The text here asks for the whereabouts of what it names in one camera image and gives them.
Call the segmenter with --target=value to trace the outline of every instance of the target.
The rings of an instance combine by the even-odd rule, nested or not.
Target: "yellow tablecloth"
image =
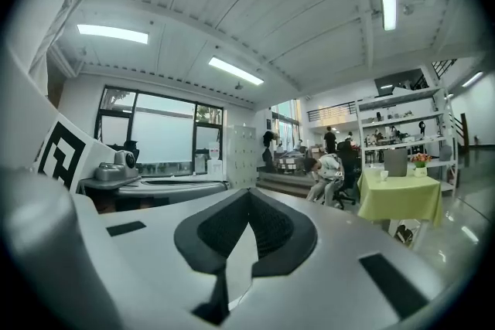
[[[421,219],[434,226],[442,221],[442,190],[440,182],[416,178],[408,169],[403,178],[380,179],[380,169],[364,169],[359,182],[361,208],[357,214],[368,220]]]

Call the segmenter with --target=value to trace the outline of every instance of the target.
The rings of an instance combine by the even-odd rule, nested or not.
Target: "white shelving unit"
[[[364,111],[380,111],[381,114],[385,114],[385,109],[389,107],[394,107],[399,104],[407,104],[417,100],[429,99],[431,107],[429,109],[425,108],[422,115],[413,114],[407,117],[401,118],[391,118],[384,121],[374,121],[365,122],[366,118],[363,119],[362,113]],[[448,161],[439,161],[437,158],[431,160],[426,167],[427,168],[437,168],[445,167],[445,169],[454,168],[454,179],[453,185],[449,184],[446,180],[440,180],[442,191],[452,191],[452,194],[456,192],[457,183],[457,172],[458,172],[458,161],[457,161],[457,141],[455,134],[455,127],[449,116],[452,113],[452,106],[450,104],[449,93],[444,87],[432,87],[426,88],[424,90],[410,91],[401,95],[389,95],[386,97],[373,98],[368,100],[357,100],[356,101],[356,112],[357,112],[357,122],[360,129],[361,138],[361,161],[362,169],[366,168],[384,168],[383,163],[374,162],[371,164],[366,164],[366,153],[369,151],[379,151],[388,150],[395,148],[407,148],[411,146],[419,145],[430,145],[432,143],[438,143],[441,146],[444,142],[452,146],[452,158]],[[383,146],[370,146],[366,147],[366,136],[365,131],[370,131],[372,129],[378,129],[387,126],[397,126],[401,124],[416,123],[419,121],[426,120],[437,120],[437,132],[438,137],[436,138],[426,138],[422,140],[407,142],[407,143],[397,143],[394,145],[383,145]],[[409,168],[414,168],[414,164],[409,162]],[[442,172],[444,178],[448,172]]]

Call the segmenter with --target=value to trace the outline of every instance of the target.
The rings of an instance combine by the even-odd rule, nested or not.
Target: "white wooden ceiling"
[[[412,5],[411,15],[402,12]],[[82,36],[77,23],[149,33],[148,45]],[[260,108],[421,62],[483,50],[476,0],[398,0],[385,32],[380,0],[85,0],[58,44],[82,73],[149,81]],[[208,66],[212,56],[265,82]]]

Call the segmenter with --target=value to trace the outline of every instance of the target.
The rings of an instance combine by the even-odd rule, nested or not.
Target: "flower pot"
[[[424,178],[425,176],[428,176],[428,173],[426,172],[426,167],[424,167],[424,168],[415,168],[415,176],[417,178]]]

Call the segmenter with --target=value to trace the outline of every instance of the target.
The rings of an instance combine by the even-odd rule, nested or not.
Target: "potted plant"
[[[414,162],[416,165],[415,176],[417,178],[428,176],[428,173],[426,172],[426,163],[431,160],[432,157],[430,155],[423,153],[418,153],[417,155],[412,156],[411,162]]]

